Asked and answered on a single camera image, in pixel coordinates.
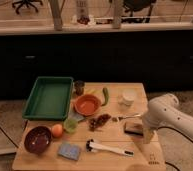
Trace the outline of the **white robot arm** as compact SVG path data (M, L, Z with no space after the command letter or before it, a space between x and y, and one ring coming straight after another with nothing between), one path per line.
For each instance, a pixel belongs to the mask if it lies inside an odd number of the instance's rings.
M167 122L193 140L193 117L178 110L179 100L174 94L155 97L148 102L142 122L148 129L156 129Z

